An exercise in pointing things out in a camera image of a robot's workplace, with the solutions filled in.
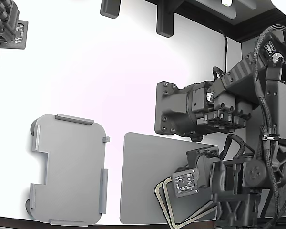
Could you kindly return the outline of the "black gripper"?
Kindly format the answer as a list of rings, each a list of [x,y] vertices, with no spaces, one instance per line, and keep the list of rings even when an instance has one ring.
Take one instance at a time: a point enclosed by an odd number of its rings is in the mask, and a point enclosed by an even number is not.
[[[262,190],[249,186],[245,180],[245,171],[252,161],[237,159],[213,163],[211,192],[212,201],[217,205],[217,226],[257,225]]]

